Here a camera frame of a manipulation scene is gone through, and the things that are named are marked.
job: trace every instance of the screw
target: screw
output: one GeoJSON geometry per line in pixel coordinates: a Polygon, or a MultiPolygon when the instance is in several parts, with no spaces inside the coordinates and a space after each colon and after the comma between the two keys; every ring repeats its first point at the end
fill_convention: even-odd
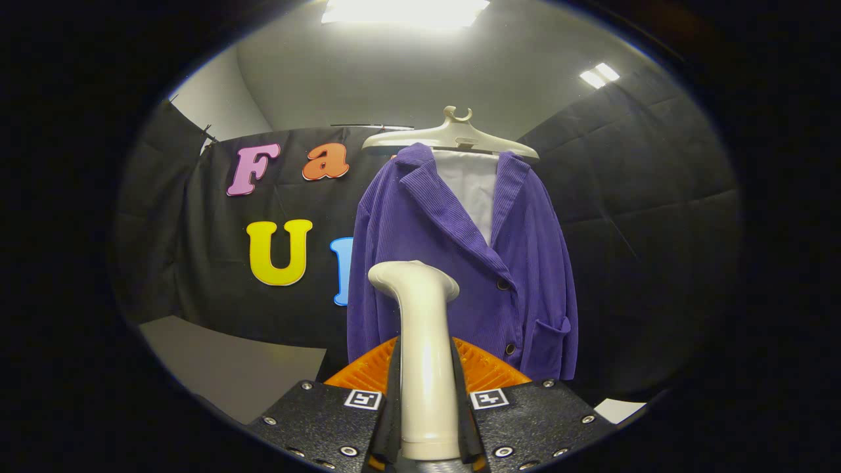
{"type": "Polygon", "coordinates": [[[496,455],[500,458],[505,458],[506,456],[508,456],[510,454],[513,454],[513,453],[514,453],[514,449],[511,448],[511,447],[499,447],[494,452],[494,455],[496,455]]]}

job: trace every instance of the blue letter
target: blue letter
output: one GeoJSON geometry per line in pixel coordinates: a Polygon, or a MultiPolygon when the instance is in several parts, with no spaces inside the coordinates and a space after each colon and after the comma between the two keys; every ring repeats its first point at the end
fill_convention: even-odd
{"type": "Polygon", "coordinates": [[[353,237],[346,236],[330,242],[330,249],[339,260],[339,294],[333,298],[337,306],[347,306],[347,286],[351,279],[351,249],[353,237]]]}

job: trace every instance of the jacket pocket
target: jacket pocket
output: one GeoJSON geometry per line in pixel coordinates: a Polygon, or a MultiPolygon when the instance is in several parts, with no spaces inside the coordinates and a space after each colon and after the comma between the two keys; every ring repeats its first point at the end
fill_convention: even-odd
{"type": "Polygon", "coordinates": [[[535,381],[547,378],[557,379],[563,363],[563,339],[572,330],[569,319],[564,317],[555,328],[539,320],[534,322],[531,346],[524,363],[523,373],[535,381]]]}

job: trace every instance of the orange letter a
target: orange letter a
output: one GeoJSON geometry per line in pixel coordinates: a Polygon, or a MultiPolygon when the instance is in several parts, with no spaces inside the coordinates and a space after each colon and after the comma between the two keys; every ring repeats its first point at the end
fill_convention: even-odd
{"type": "Polygon", "coordinates": [[[301,174],[308,181],[323,177],[339,178],[351,167],[345,163],[347,151],[341,143],[327,143],[316,147],[307,156],[310,161],[304,165],[301,174]]]}

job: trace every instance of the orange gripper base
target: orange gripper base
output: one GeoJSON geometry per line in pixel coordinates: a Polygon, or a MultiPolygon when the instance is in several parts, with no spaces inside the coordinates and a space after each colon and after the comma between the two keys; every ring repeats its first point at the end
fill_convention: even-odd
{"type": "MultiPolygon", "coordinates": [[[[521,385],[531,380],[506,362],[471,343],[453,337],[462,360],[468,393],[521,385]]],[[[380,344],[330,377],[324,384],[385,394],[389,381],[389,363],[397,337],[380,344]]]]}

